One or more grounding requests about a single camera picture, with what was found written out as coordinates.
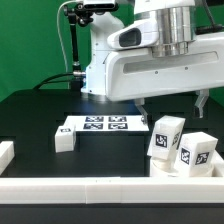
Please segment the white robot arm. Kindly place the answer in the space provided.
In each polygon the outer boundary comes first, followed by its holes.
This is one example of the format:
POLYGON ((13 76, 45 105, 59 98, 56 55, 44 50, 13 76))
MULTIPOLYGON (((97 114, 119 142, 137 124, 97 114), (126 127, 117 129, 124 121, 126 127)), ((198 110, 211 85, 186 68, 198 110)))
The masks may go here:
POLYGON ((92 59, 82 91, 111 101, 196 91, 195 113, 211 88, 224 86, 224 30, 197 28, 195 8, 206 0, 135 0, 134 22, 111 15, 120 0, 83 0, 91 25, 92 59))

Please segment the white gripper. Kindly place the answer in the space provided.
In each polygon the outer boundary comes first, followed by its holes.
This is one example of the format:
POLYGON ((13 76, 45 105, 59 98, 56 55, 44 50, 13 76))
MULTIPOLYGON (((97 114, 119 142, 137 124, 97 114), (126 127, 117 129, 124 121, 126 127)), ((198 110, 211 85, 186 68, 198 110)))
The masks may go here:
POLYGON ((194 115, 202 118, 208 89, 222 86, 224 32, 199 35, 184 55, 154 58, 150 48, 139 48, 112 52, 106 60, 106 96, 111 101, 135 99, 144 124, 143 98, 198 90, 194 115))

